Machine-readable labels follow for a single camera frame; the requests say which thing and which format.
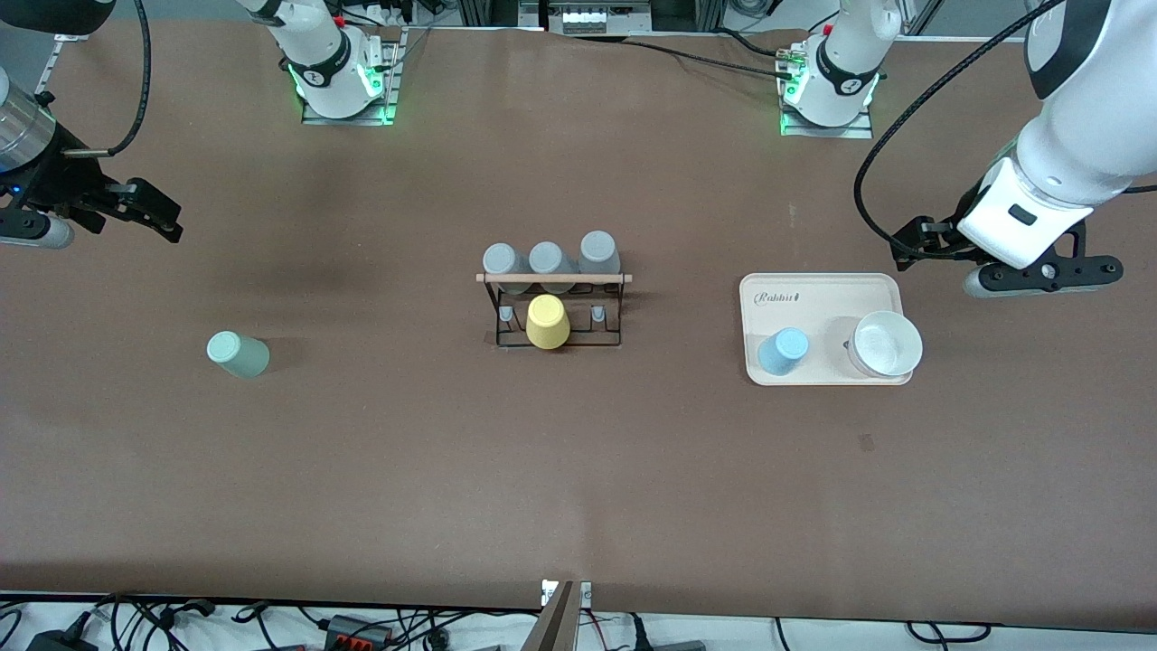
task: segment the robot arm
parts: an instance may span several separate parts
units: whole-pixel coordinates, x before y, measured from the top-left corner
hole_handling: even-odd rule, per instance
[[[1150,0],[1062,2],[1025,44],[1040,114],[1024,126],[942,223],[897,237],[923,251],[975,246],[975,296],[1096,289],[1120,279],[1112,256],[1084,254],[1084,219],[1157,171],[1157,12]],[[1055,243],[1071,235],[1070,254]],[[948,243],[939,245],[939,237]],[[893,247],[902,271],[914,261]]]
[[[338,28],[323,0],[237,0],[285,53],[297,93],[317,113],[342,119],[382,96],[382,39]]]
[[[793,46],[806,59],[786,87],[783,102],[820,126],[854,120],[871,98],[901,22],[896,0],[840,0],[830,34],[813,34]]]
[[[90,34],[111,10],[111,0],[0,0],[0,20],[50,34]],[[93,156],[119,149],[86,147],[49,111],[51,101],[29,95],[0,68],[0,195],[9,197],[0,208],[0,243],[60,249],[73,238],[65,219],[100,232],[106,216],[180,239],[180,206],[143,178],[105,176]]]

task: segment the silver cylinder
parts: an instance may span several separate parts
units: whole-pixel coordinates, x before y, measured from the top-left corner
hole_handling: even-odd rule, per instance
[[[0,67],[0,173],[28,164],[52,140],[57,120]]]

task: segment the tray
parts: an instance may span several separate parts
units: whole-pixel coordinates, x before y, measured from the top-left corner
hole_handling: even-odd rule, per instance
[[[843,343],[868,313],[904,313],[900,288],[883,273],[752,273],[739,282],[743,355],[747,376],[765,387],[811,385],[902,385],[899,378],[872,378],[852,367]],[[791,373],[772,376],[759,367],[762,341],[783,328],[806,333],[811,348]]]

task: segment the yellow cup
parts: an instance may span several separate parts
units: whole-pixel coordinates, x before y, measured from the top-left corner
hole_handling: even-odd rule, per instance
[[[570,320],[562,301],[553,294],[543,294],[530,301],[526,310],[526,338],[543,350],[553,350],[570,336]]]

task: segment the metal mounting plate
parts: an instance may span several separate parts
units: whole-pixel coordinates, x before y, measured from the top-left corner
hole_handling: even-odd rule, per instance
[[[559,587],[559,582],[543,579],[543,598],[541,598],[543,608],[546,608],[546,605],[550,604],[551,595],[554,594],[554,591],[558,590],[558,587]],[[583,608],[590,608],[590,582],[582,582],[578,587],[582,591],[581,606]]]

